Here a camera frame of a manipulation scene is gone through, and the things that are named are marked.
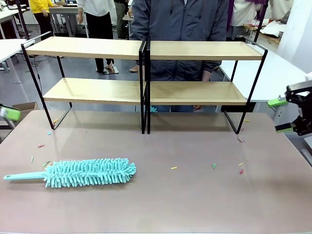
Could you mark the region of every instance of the wooden shelf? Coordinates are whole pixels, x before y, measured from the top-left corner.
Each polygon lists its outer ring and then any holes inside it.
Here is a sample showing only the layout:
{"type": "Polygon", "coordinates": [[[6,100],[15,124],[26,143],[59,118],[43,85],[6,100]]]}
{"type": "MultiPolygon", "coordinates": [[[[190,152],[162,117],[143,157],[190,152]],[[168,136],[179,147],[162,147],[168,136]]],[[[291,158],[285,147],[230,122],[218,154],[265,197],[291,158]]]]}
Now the wooden shelf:
{"type": "Polygon", "coordinates": [[[138,40],[50,37],[26,51],[28,55],[138,60],[141,44],[138,40]]]}
{"type": "Polygon", "coordinates": [[[228,41],[151,41],[152,60],[261,60],[249,45],[228,41]]]}
{"type": "Polygon", "coordinates": [[[232,82],[152,81],[152,105],[245,105],[232,82]]]}
{"type": "Polygon", "coordinates": [[[46,101],[140,104],[139,81],[63,78],[44,96],[46,101]]]}

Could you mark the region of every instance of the shelving unit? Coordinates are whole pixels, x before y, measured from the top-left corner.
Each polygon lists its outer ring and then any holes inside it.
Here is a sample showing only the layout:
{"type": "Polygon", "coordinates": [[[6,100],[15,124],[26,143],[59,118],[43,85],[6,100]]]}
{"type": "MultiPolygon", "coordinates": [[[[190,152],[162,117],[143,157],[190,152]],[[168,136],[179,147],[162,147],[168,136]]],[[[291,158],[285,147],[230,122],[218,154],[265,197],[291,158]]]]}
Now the shelving unit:
{"type": "MultiPolygon", "coordinates": [[[[264,55],[242,41],[150,41],[148,37],[145,37],[143,41],[50,37],[27,49],[22,45],[22,50],[52,129],[56,129],[67,115],[72,108],[72,102],[140,104],[141,130],[145,133],[147,124],[149,134],[151,104],[245,105],[247,107],[267,54],[265,48],[253,41],[250,42],[262,48],[264,55]],[[45,95],[42,95],[40,91],[28,55],[57,56],[62,79],[45,95]],[[140,78],[139,81],[66,78],[60,56],[139,60],[140,78]],[[261,60],[261,64],[250,96],[246,100],[232,82],[151,82],[151,60],[236,60],[231,81],[233,81],[238,60],[261,60]],[[143,62],[146,82],[143,82],[143,62]],[[51,121],[45,101],[69,102],[69,110],[59,119],[56,126],[51,121]]],[[[225,112],[237,134],[245,114],[246,111],[236,129],[225,112]]]]}
{"type": "Polygon", "coordinates": [[[146,80],[145,115],[147,133],[150,133],[151,113],[150,105],[245,105],[245,111],[235,127],[228,113],[225,115],[236,134],[240,132],[247,107],[250,103],[255,85],[259,78],[268,50],[257,43],[242,38],[241,41],[150,41],[146,40],[144,51],[145,71],[148,70],[146,80]],[[260,47],[264,55],[250,47],[245,42],[260,47]],[[176,82],[151,81],[151,60],[236,60],[231,82],[176,82]],[[260,66],[254,79],[248,99],[245,99],[233,84],[234,74],[239,60],[260,60],[260,66]]]}
{"type": "MultiPolygon", "coordinates": [[[[78,58],[103,59],[139,59],[141,41],[87,39],[50,37],[27,49],[21,45],[28,68],[40,96],[43,108],[54,130],[72,108],[72,102],[129,104],[143,106],[143,83],[140,81],[99,80],[91,78],[66,78],[60,56],[78,58]],[[45,95],[41,93],[34,70],[29,61],[29,55],[56,56],[62,79],[45,95]],[[69,109],[54,124],[51,120],[45,101],[67,101],[69,109]]],[[[141,109],[141,125],[144,126],[145,116],[141,109]]]]}

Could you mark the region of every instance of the yellow jacket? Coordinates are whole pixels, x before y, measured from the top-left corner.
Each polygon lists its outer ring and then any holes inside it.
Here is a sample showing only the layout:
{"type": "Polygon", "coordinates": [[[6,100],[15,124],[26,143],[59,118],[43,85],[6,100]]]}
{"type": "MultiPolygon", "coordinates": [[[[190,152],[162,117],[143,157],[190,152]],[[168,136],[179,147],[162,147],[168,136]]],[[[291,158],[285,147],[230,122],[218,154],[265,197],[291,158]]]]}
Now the yellow jacket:
{"type": "Polygon", "coordinates": [[[42,13],[42,10],[45,9],[49,11],[49,7],[53,6],[51,0],[29,0],[30,10],[32,13],[42,13]]]}

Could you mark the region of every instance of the jeans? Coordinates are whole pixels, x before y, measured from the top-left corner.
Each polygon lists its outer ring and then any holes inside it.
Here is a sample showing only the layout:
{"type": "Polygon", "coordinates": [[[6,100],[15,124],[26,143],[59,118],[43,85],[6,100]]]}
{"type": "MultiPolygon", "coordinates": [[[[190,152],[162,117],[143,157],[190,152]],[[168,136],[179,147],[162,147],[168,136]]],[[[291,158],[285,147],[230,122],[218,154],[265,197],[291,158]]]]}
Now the jeans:
{"type": "Polygon", "coordinates": [[[193,106],[152,106],[154,108],[156,108],[157,112],[193,112],[194,111],[194,107],[193,106]]]}

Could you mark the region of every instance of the table surface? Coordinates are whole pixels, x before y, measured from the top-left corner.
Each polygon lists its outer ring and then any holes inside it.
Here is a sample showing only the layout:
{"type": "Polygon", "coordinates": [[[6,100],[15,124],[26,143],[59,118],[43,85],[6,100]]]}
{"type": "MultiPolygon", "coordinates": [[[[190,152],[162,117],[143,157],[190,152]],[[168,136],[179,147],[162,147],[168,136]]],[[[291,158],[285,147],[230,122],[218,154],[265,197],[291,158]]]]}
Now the table surface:
{"type": "Polygon", "coordinates": [[[7,7],[5,7],[4,11],[0,11],[0,22],[2,22],[2,19],[17,14],[18,12],[19,12],[18,10],[10,10],[7,7]]]}
{"type": "MultiPolygon", "coordinates": [[[[255,32],[256,32],[256,30],[257,30],[257,27],[253,27],[253,26],[248,25],[248,24],[244,24],[244,27],[247,28],[247,29],[249,29],[249,30],[255,31],[255,32]]],[[[273,36],[273,35],[267,35],[267,34],[263,34],[263,33],[261,33],[261,32],[260,32],[259,35],[263,36],[265,39],[267,39],[267,40],[270,41],[270,42],[274,42],[274,43],[276,43],[276,44],[280,44],[279,39],[278,39],[277,37],[273,36]]]]}
{"type": "MultiPolygon", "coordinates": [[[[235,61],[223,61],[220,68],[231,78],[235,61]]],[[[248,98],[260,61],[239,61],[234,77],[234,84],[245,98],[248,98]]],[[[268,52],[252,101],[266,102],[279,95],[284,97],[286,87],[290,84],[304,82],[305,73],[279,55],[268,52]]]]}
{"type": "MultiPolygon", "coordinates": [[[[2,39],[0,40],[0,62],[7,60],[12,55],[16,54],[21,50],[21,44],[25,43],[26,39],[2,39]]],[[[27,45],[34,43],[32,40],[28,42],[27,45]]]]}
{"type": "Polygon", "coordinates": [[[223,114],[154,114],[142,135],[139,113],[70,111],[51,131],[44,111],[32,111],[0,145],[1,177],[41,171],[48,160],[102,157],[127,157],[137,173],[127,184],[62,189],[0,180],[0,231],[311,231],[312,169],[268,116],[246,119],[241,143],[223,114]]]}

